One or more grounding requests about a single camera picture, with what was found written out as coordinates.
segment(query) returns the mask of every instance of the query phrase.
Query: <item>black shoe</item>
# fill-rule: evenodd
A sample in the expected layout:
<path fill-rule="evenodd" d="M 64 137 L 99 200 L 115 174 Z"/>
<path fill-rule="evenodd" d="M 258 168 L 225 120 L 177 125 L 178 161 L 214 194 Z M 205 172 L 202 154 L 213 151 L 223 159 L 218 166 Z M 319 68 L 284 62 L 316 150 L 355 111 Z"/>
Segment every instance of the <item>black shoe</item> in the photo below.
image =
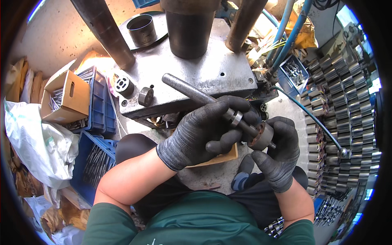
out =
<path fill-rule="evenodd" d="M 244 183 L 252 173 L 253 167 L 254 161 L 252 159 L 252 155 L 249 153 L 242 159 L 241 164 L 238 167 L 237 174 L 231 182 L 231 189 L 233 191 L 243 190 Z"/>

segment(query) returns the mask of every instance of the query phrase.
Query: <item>black work glove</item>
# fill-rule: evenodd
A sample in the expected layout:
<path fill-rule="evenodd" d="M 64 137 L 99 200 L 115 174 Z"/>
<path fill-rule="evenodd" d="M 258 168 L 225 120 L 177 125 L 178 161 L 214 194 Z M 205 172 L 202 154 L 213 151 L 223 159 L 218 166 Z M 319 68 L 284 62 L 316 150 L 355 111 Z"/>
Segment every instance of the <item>black work glove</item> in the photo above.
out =
<path fill-rule="evenodd" d="M 285 192 L 292 184 L 292 172 L 299 157 L 298 134 L 291 119 L 277 116 L 265 122 L 274 128 L 272 142 L 276 149 L 268 148 L 267 154 L 253 151 L 252 158 L 272 189 Z"/>
<path fill-rule="evenodd" d="M 156 146 L 159 158 L 172 170 L 180 171 L 186 166 L 211 160 L 219 154 L 228 153 L 233 144 L 242 137 L 242 130 L 231 128 L 222 115 L 232 108 L 243 113 L 249 124 L 257 121 L 250 104 L 244 98 L 222 96 L 218 102 L 202 106 L 185 115 L 173 135 Z"/>

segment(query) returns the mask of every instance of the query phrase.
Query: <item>blue hose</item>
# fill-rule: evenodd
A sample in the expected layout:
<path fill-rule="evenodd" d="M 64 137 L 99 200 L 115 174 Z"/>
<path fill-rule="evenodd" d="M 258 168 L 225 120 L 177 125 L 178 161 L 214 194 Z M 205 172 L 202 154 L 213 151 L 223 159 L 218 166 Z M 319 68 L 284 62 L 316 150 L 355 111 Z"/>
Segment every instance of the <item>blue hose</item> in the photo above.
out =
<path fill-rule="evenodd" d="M 291 15 L 291 11 L 293 9 L 294 6 L 294 0 L 288 0 L 286 3 L 286 7 L 285 7 L 285 11 L 283 13 L 282 16 L 282 20 L 279 24 L 279 28 L 278 28 L 278 32 L 276 33 L 275 39 L 274 39 L 274 43 L 278 43 L 278 41 L 280 41 L 282 39 L 283 34 L 285 33 L 285 29 L 287 26 L 287 23 L 290 19 L 290 15 Z M 280 51 L 282 50 L 281 47 L 278 48 L 278 51 L 276 53 L 276 57 L 279 55 Z M 267 55 L 267 59 L 265 60 L 265 62 L 267 64 L 270 63 L 272 57 L 274 57 L 276 49 L 273 49 L 271 51 L 269 51 L 268 55 Z"/>
<path fill-rule="evenodd" d="M 303 3 L 303 7 L 302 7 L 301 12 L 298 16 L 297 22 L 295 23 L 294 28 L 291 31 L 289 38 L 287 39 L 287 42 L 283 46 L 282 51 L 278 55 L 274 64 L 272 65 L 272 67 L 269 71 L 270 74 L 273 74 L 274 72 L 277 71 L 277 69 L 279 68 L 279 65 L 283 62 L 286 55 L 289 53 L 291 46 L 293 45 L 293 43 L 297 39 L 299 31 L 301 30 L 303 24 L 306 21 L 306 18 L 309 14 L 310 8 L 312 7 L 312 4 L 313 4 L 313 0 L 305 0 L 305 2 Z"/>
<path fill-rule="evenodd" d="M 293 97 L 291 97 L 288 93 L 286 93 L 283 89 L 277 87 L 277 86 L 273 86 L 271 89 L 277 89 L 280 92 L 282 92 L 285 96 L 287 96 L 291 101 L 293 101 L 295 104 L 297 104 L 302 110 L 304 110 L 322 129 L 323 131 L 328 135 L 328 137 L 332 140 L 332 142 L 336 145 L 336 147 L 338 148 L 339 152 L 340 152 L 340 156 L 341 157 L 346 157 L 347 156 L 347 149 L 342 147 L 338 141 L 332 136 L 331 132 L 329 132 L 329 130 L 324 126 L 324 124 L 322 124 L 312 113 L 310 113 L 310 111 L 308 111 L 308 109 L 305 108 L 305 106 L 303 106 L 301 103 L 299 103 L 296 99 L 294 99 Z"/>

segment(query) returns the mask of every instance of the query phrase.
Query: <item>metal ring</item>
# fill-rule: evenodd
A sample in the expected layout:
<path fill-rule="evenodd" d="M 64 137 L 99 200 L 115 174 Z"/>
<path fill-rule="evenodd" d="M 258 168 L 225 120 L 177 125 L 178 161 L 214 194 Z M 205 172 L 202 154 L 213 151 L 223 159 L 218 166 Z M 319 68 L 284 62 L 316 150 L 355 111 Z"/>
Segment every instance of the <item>metal ring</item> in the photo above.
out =
<path fill-rule="evenodd" d="M 243 114 L 240 111 L 237 111 L 233 116 L 233 121 L 231 122 L 231 126 L 236 127 L 240 123 L 242 116 Z"/>

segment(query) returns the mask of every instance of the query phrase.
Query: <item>metal rod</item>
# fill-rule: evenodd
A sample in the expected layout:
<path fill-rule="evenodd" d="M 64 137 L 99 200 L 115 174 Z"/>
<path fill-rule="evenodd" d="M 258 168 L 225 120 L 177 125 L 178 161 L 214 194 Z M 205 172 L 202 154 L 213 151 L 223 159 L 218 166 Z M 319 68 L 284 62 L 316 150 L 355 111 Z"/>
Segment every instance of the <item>metal rod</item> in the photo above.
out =
<path fill-rule="evenodd" d="M 274 39 L 274 43 L 276 43 L 282 39 L 282 36 L 285 33 L 287 23 L 290 19 L 290 15 L 291 15 L 291 11 L 293 9 L 293 6 L 294 6 L 294 0 L 288 0 L 286 3 L 285 11 L 282 16 L 282 21 L 279 24 L 278 32 L 276 33 L 276 36 Z M 274 54 L 275 54 L 275 49 L 271 50 L 268 53 L 267 59 L 265 61 L 267 64 L 270 63 L 271 59 L 274 57 Z"/>
<path fill-rule="evenodd" d="M 225 42 L 229 50 L 234 53 L 241 52 L 242 45 L 248 38 L 250 30 L 259 18 L 266 3 L 267 0 L 241 1 Z"/>
<path fill-rule="evenodd" d="M 304 110 L 322 129 L 323 132 L 325 132 L 328 137 L 332 140 L 332 142 L 336 145 L 336 147 L 338 148 L 339 152 L 340 152 L 340 156 L 341 157 L 346 157 L 347 156 L 347 149 L 342 147 L 338 141 L 332 136 L 331 132 L 329 132 L 329 130 L 312 114 L 310 113 L 305 106 L 301 105 L 301 103 L 299 103 L 296 99 L 294 99 L 293 97 L 291 97 L 288 93 L 286 93 L 285 91 L 283 91 L 283 89 L 277 87 L 277 86 L 273 86 L 271 89 L 277 89 L 280 92 L 282 92 L 284 95 L 286 95 L 290 100 L 292 100 L 295 104 L 297 104 L 302 110 Z"/>
<path fill-rule="evenodd" d="M 121 35 L 105 0 L 71 0 L 76 11 L 121 69 L 130 69 L 135 57 Z"/>
<path fill-rule="evenodd" d="M 279 68 L 279 65 L 285 59 L 287 53 L 290 51 L 292 44 L 297 39 L 299 31 L 301 30 L 303 24 L 306 21 L 306 18 L 309 14 L 310 8 L 312 7 L 313 0 L 305 0 L 301 12 L 298 16 L 297 22 L 294 25 L 292 32 L 290 33 L 289 38 L 287 39 L 282 51 L 276 58 L 274 64 L 272 65 L 271 69 L 268 71 L 269 74 L 273 74 Z"/>

